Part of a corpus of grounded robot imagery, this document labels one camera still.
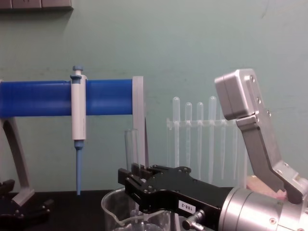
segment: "test tube rack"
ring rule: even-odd
[[[192,168],[192,176],[217,186],[246,186],[247,150],[235,120],[227,121],[217,107],[217,99],[208,102],[208,117],[204,104],[185,104],[181,120],[180,99],[172,101],[172,120],[167,119],[167,165]]]

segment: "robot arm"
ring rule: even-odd
[[[119,183],[140,211],[178,213],[187,218],[187,230],[308,231],[308,181],[281,158],[254,71],[237,70],[217,78],[215,85],[225,118],[236,119],[243,134],[254,173],[274,191],[287,190],[289,202],[198,181],[187,167],[133,165],[131,172],[119,170]]]

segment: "metal cylinder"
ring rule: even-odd
[[[218,231],[308,231],[304,204],[234,188],[222,207]]]

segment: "teal wall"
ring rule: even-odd
[[[282,155],[308,177],[308,3],[303,0],[72,0],[72,13],[0,15],[0,78],[144,76],[151,163],[166,161],[171,100],[207,102],[214,78],[253,68]],[[18,118],[37,191],[75,189],[69,117]],[[130,116],[88,118],[83,189],[118,187]],[[0,180],[16,178],[3,137]]]

